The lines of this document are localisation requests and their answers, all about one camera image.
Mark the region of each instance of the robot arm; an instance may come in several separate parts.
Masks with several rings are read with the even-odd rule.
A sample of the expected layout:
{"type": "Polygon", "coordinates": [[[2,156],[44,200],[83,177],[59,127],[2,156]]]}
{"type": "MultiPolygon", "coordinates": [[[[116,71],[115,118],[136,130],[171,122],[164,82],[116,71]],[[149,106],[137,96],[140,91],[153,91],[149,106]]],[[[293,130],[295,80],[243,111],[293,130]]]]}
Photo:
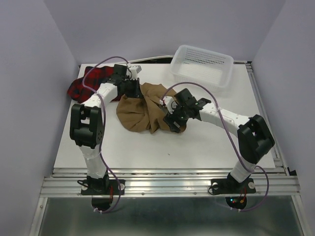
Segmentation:
{"type": "MultiPolygon", "coordinates": [[[[123,94],[133,98],[142,97],[139,78],[137,78],[140,71],[140,66],[132,66],[128,69],[124,65],[115,64],[113,75],[97,90],[105,106],[115,97],[123,94]]],[[[84,103],[72,106],[70,138],[79,146],[87,165],[88,174],[84,184],[90,189],[104,192],[108,188],[109,180],[107,169],[100,158],[100,145],[104,135],[100,107],[101,100],[96,94],[84,103]]]]}
{"type": "MultiPolygon", "coordinates": [[[[187,88],[177,93],[175,98],[176,101],[172,97],[166,96],[163,101],[160,101],[161,105],[167,109],[164,121],[171,131],[179,132],[180,127],[185,125],[189,118],[224,128],[218,110],[210,100],[201,98],[197,101],[187,88]]],[[[260,115],[249,118],[225,109],[220,111],[228,131],[238,138],[242,162],[250,172],[238,161],[227,179],[217,179],[220,185],[213,191],[217,194],[239,193],[239,190],[249,183],[248,178],[256,164],[274,146],[275,141],[265,120],[260,115]]]]}

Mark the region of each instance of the plaid fabric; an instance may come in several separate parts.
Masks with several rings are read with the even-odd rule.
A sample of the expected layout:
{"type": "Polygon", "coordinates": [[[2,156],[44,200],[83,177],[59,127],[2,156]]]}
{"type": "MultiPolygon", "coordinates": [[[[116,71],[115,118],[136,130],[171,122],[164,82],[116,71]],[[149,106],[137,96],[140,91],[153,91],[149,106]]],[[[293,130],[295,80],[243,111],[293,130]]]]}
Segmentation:
{"type": "MultiPolygon", "coordinates": [[[[93,67],[88,66],[85,68],[84,75],[88,73],[93,67]]],[[[95,68],[85,79],[85,85],[95,90],[99,89],[100,84],[105,83],[107,78],[114,73],[114,68],[110,66],[104,66],[101,68],[95,68]]],[[[78,103],[85,102],[92,95],[93,92],[88,88],[83,87],[83,78],[76,79],[73,81],[68,88],[68,95],[78,103]]],[[[120,97],[116,97],[113,101],[119,101],[120,97]]]]}

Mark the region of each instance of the gray wall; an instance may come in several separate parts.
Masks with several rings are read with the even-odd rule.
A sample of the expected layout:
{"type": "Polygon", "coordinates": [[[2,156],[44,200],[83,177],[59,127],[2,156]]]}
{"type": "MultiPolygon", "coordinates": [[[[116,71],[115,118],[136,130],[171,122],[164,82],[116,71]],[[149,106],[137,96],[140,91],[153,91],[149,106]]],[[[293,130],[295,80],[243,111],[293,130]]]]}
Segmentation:
{"type": "Polygon", "coordinates": [[[0,235],[28,235],[77,66],[42,0],[0,3],[0,235]]]}
{"type": "Polygon", "coordinates": [[[315,1],[287,0],[253,61],[270,123],[315,233],[315,1]]]}
{"type": "Polygon", "coordinates": [[[284,0],[44,0],[79,63],[188,44],[252,60],[284,0]]]}

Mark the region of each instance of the white table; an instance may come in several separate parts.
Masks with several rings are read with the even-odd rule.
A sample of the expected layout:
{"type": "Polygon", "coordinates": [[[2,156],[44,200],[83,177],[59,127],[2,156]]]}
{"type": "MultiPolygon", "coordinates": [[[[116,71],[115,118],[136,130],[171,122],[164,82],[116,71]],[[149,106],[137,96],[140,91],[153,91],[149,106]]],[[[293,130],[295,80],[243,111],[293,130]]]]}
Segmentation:
{"type": "MultiPolygon", "coordinates": [[[[83,64],[78,75],[82,77],[86,66],[83,64]]],[[[169,72],[169,64],[138,64],[142,67],[140,82],[163,84],[166,88],[175,84],[169,72]]],[[[197,98],[209,98],[200,88],[188,85],[175,87],[176,91],[189,88],[197,98]]],[[[253,89],[244,64],[235,64],[231,84],[225,93],[216,94],[220,107],[246,116],[259,114],[253,89]]],[[[70,110],[65,122],[55,168],[86,168],[82,153],[70,139],[70,110]]],[[[103,141],[103,156],[112,168],[131,169],[176,169],[176,168],[233,168],[237,157],[225,131],[212,124],[190,119],[182,134],[158,130],[134,133],[123,128],[116,116],[117,102],[106,108],[107,120],[103,141]]],[[[273,151],[262,158],[259,164],[274,168],[273,151]]]]}

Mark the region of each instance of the brown cloth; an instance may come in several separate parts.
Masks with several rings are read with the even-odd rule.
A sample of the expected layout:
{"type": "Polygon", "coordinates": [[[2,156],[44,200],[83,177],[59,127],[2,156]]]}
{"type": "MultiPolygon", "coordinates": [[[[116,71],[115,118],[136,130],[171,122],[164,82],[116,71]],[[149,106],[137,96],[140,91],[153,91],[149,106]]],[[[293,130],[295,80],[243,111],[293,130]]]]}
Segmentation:
{"type": "MultiPolygon", "coordinates": [[[[149,130],[152,134],[159,128],[170,130],[163,121],[165,113],[159,107],[159,99],[166,92],[166,88],[159,85],[144,83],[140,85],[144,98],[127,98],[125,95],[119,101],[116,114],[123,127],[129,131],[142,132],[149,130]]],[[[170,90],[167,96],[176,94],[175,90],[170,90]]]]}

